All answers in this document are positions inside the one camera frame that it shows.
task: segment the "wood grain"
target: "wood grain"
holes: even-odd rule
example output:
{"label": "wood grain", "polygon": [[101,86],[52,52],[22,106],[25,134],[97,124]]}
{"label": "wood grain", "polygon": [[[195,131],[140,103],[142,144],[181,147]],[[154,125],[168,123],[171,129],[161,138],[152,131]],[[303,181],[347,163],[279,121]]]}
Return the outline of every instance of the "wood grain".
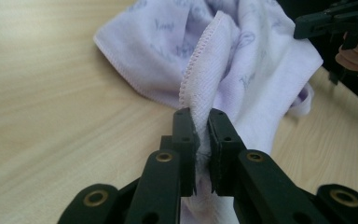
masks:
{"label": "wood grain", "polygon": [[[137,94],[92,41],[133,1],[0,1],[0,224],[55,223],[83,188],[142,172],[173,109]],[[273,157],[302,188],[358,190],[358,99],[316,75],[313,109],[284,118]]]}

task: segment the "light wood surface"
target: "light wood surface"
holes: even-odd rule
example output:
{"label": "light wood surface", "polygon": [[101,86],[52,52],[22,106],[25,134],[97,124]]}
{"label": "light wood surface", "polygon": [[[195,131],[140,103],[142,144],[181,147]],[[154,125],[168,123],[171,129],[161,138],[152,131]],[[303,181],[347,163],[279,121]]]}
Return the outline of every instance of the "light wood surface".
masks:
{"label": "light wood surface", "polygon": [[[131,0],[0,1],[0,224],[56,223],[83,188],[137,178],[173,109],[137,94],[92,41]],[[301,188],[358,190],[358,99],[321,69],[272,157]]]}

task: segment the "wooden table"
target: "wooden table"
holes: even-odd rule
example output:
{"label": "wooden table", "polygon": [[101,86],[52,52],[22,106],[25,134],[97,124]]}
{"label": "wooden table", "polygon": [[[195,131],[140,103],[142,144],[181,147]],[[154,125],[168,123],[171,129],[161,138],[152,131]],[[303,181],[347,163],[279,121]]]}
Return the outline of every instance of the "wooden table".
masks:
{"label": "wooden table", "polygon": [[[0,224],[55,223],[83,188],[142,172],[165,105],[137,94],[92,41],[132,0],[0,1]],[[358,99],[321,69],[313,109],[285,117],[272,157],[301,188],[358,190]]]}

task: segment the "white towel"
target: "white towel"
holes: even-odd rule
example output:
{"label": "white towel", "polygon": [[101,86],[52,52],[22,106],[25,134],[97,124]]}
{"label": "white towel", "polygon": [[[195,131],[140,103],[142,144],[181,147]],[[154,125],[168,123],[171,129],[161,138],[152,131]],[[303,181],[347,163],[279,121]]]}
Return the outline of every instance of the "white towel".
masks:
{"label": "white towel", "polygon": [[140,0],[94,37],[142,95],[190,107],[201,142],[199,194],[183,199],[182,223],[238,223],[232,199],[210,193],[212,107],[228,114],[248,148],[266,153],[291,105],[310,109],[311,88],[303,87],[323,61],[308,40],[293,39],[294,27],[275,0]]}

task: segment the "white cloth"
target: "white cloth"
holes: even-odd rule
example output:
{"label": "white cloth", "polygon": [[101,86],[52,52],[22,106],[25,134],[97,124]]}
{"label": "white cloth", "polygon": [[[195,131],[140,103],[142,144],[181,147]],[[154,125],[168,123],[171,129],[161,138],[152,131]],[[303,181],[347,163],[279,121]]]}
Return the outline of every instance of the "white cloth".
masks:
{"label": "white cloth", "polygon": [[232,199],[210,193],[209,111],[225,111],[248,148],[270,153],[280,119],[307,102],[300,92],[323,62],[308,40],[293,39],[294,27],[275,0],[140,0],[94,36],[142,95],[190,107],[199,194],[183,199],[182,223],[238,223]]}

